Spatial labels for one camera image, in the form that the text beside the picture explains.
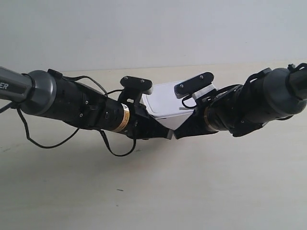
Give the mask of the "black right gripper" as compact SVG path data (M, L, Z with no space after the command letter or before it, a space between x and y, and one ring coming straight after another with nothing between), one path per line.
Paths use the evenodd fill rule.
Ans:
M174 130L176 139L217 133L217 113L211 107L214 99L214 96L207 96L200 100L193 114Z

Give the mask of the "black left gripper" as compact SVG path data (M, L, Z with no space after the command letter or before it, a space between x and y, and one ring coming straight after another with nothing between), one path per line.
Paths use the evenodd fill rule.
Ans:
M140 103L141 93L121 91L118 96L117 132L131 139L164 138L171 140L173 130L149 116Z

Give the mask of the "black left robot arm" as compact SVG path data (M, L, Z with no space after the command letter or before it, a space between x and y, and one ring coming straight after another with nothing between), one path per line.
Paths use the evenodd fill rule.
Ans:
M131 139L171 139L173 131L159 123L140 103L152 93L150 80L125 76L117 100L53 69L17 73L0 69L0 97L28 115L60 120L84 130L107 130Z

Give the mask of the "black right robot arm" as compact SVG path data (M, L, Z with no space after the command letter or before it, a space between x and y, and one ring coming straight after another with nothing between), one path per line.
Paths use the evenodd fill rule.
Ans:
M307 107L307 65L266 68L244 84L221 89L213 86L214 75L205 72L177 84L174 93L192 114L174 131L176 139L229 131L242 137L274 120L287 120Z

